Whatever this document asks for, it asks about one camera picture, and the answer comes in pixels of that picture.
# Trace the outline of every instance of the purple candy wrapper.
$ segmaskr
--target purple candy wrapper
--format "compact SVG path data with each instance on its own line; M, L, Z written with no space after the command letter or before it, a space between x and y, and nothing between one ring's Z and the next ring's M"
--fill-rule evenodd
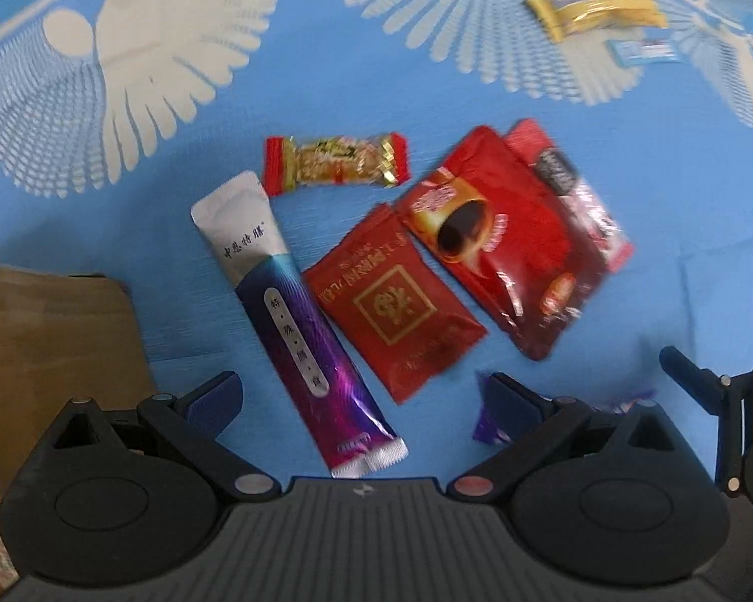
M650 400L655 396L655 392L643 392L637 396L626 400L622 403L611 405L600 405L596 407L597 412L612 412L613 414L626 414L639 400ZM508 445L511 438L499 429L494 418L490 415L490 410L486 405L482 406L477 420L477 426L471 438L488 445Z
M259 179L243 172L193 206L263 347L334 478L407 456L285 245Z

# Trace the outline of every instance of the ribbed black surface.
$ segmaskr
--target ribbed black surface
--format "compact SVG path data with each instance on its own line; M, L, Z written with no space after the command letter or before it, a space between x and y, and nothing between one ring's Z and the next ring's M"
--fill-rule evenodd
M703 577L723 595L753 602L753 505L745 496L725 501L731 532L723 549L703 569Z
M700 579L654 591L618 591L567 579L516 546L495 510L450 501L432 480L309 479L297 480L275 502L237 507L201 555L159 579L105 591L74 591L24 579L2 599L723 601Z

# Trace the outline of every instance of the brown cardboard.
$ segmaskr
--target brown cardboard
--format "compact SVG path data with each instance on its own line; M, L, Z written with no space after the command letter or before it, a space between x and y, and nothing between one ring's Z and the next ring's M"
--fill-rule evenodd
M0 266L0 499L71 397L125 409L152 392L133 307L118 283ZM1 565L0 579L10 581Z

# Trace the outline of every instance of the wrapped candy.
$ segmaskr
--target wrapped candy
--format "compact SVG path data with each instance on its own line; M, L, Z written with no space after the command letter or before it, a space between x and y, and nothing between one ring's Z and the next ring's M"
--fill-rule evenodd
M269 196L299 185L373 184L383 188L410 178L407 141L398 133L363 140L338 135L308 142L267 138L263 187Z
M555 0L527 0L527 4L553 43L600 27L666 29L669 26L655 0L579 0L566 4Z

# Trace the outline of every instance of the red packet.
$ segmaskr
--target red packet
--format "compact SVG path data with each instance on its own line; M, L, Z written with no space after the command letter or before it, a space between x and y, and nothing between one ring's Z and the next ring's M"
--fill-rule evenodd
M402 221L532 359L607 272L558 197L487 126L398 201Z
M505 136L505 144L560 197L615 273L634 251L622 227L594 189L534 119L523 119Z
M486 334L424 264L387 204L372 210L304 279L397 403Z

